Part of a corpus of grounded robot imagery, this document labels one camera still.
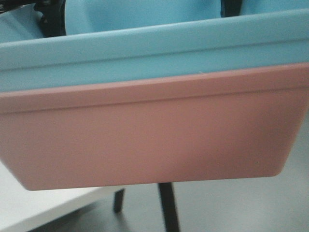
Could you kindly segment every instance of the plastic surface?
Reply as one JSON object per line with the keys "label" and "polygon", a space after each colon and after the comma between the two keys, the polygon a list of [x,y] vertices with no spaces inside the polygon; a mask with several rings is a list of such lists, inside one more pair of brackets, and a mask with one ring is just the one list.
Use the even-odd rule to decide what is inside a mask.
{"label": "plastic surface", "polygon": [[[133,12],[121,1],[123,13],[114,1],[100,3],[104,9],[78,1],[84,24],[74,31],[67,15],[68,31],[110,31],[0,35],[23,40],[0,43],[0,158],[24,186],[281,171],[308,108],[307,2],[247,0],[243,16],[231,18],[205,11],[217,1],[132,1]],[[164,17],[146,15],[150,6]],[[93,22],[105,9],[102,23]],[[14,22],[10,14],[0,23]]]}
{"label": "plastic surface", "polygon": [[272,176],[309,63],[0,94],[0,157],[28,189]]}
{"label": "plastic surface", "polygon": [[255,2],[253,15],[1,43],[0,92],[308,62],[309,9],[258,14]]}

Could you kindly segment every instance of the chair leg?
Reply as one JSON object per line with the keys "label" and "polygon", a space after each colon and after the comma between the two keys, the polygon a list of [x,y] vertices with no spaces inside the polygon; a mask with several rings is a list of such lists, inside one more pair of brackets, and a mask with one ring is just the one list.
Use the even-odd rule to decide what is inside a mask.
{"label": "chair leg", "polygon": [[166,231],[180,232],[173,185],[169,182],[159,183],[158,186]]}
{"label": "chair leg", "polygon": [[114,213],[119,213],[122,209],[122,203],[124,201],[124,194],[125,194],[125,189],[121,189],[117,192],[115,192],[114,195],[114,206],[113,206],[113,211]]}

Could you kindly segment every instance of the black strap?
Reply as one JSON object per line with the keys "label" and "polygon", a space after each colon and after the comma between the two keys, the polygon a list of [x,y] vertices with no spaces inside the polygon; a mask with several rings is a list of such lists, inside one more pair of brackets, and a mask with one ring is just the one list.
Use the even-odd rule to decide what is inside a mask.
{"label": "black strap", "polygon": [[241,9],[242,0],[221,0],[221,16],[238,16]]}

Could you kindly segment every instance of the pink tray front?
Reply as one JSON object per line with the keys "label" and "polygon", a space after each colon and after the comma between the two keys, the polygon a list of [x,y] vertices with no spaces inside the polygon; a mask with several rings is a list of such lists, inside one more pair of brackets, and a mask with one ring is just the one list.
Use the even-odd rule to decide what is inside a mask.
{"label": "pink tray front", "polygon": [[0,158],[31,190],[277,175],[309,63],[0,94]]}

